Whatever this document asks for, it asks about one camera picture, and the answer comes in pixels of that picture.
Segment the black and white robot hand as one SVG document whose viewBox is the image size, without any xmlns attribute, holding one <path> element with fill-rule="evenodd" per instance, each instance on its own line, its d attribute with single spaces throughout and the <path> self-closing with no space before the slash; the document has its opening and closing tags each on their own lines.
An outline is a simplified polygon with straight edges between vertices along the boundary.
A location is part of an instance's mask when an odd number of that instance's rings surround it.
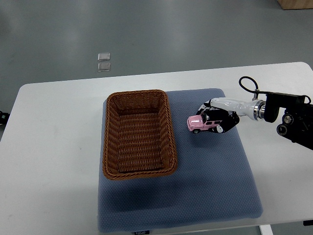
<svg viewBox="0 0 313 235">
<path fill-rule="evenodd" d="M 249 102 L 226 97 L 212 98 L 203 103 L 196 113 L 203 128 L 196 127 L 192 132 L 225 133 L 235 127 L 242 116 L 258 121 L 264 118 L 265 104 L 265 101 L 256 98 Z"/>
</svg>

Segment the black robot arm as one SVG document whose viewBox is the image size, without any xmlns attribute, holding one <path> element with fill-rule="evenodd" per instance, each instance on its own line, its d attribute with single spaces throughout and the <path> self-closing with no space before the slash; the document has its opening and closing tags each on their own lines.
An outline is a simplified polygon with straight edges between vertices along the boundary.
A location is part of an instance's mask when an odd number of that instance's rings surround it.
<svg viewBox="0 0 313 235">
<path fill-rule="evenodd" d="M 279 110 L 284 108 L 282 123 L 276 128 L 278 135 L 313 148 L 313 105 L 307 95 L 266 93 L 264 120 L 273 123 L 278 118 Z"/>
</svg>

